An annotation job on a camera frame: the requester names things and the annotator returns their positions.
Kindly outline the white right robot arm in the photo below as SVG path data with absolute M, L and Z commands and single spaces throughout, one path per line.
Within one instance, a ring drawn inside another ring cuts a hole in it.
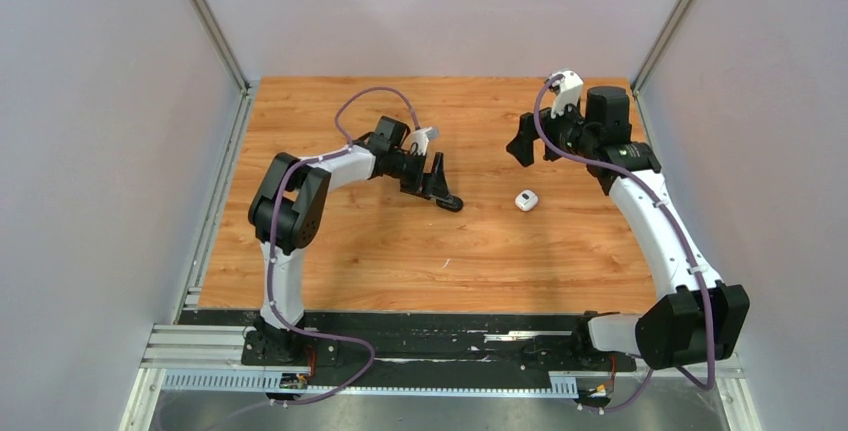
M 551 107 L 522 114 L 506 150 L 521 166 L 543 158 L 585 165 L 624 216 L 648 264 L 657 296 L 645 313 L 586 313 L 571 354 L 596 368 L 612 352 L 640 357 L 650 368 L 714 364 L 735 351 L 750 298 L 729 285 L 692 242 L 666 189 L 651 146 L 633 138 L 630 97 L 615 86 L 596 86 L 580 97 L 555 87 Z

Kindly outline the black earbud case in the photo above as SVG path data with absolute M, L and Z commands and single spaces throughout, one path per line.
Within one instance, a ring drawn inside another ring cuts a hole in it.
M 435 197 L 434 202 L 439 208 L 454 213 L 460 212 L 464 207 L 463 200 L 454 195 L 448 195 L 447 197 Z

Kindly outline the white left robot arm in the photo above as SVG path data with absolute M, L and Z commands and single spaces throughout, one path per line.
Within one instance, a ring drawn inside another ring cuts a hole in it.
M 383 116 L 376 128 L 345 147 L 308 158 L 277 154 L 248 211 L 264 260 L 264 297 L 255 324 L 268 351 L 283 364 L 298 362 L 306 337 L 293 326 L 305 315 L 302 296 L 305 251 L 316 238 L 330 192 L 378 177 L 398 181 L 401 192 L 459 212 L 444 156 L 427 157 L 435 129 L 416 129 Z

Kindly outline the white earbud charging case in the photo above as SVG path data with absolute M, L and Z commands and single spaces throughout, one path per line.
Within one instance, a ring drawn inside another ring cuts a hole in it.
M 523 190 L 514 199 L 515 206 L 522 212 L 531 211 L 539 203 L 539 196 L 532 190 Z

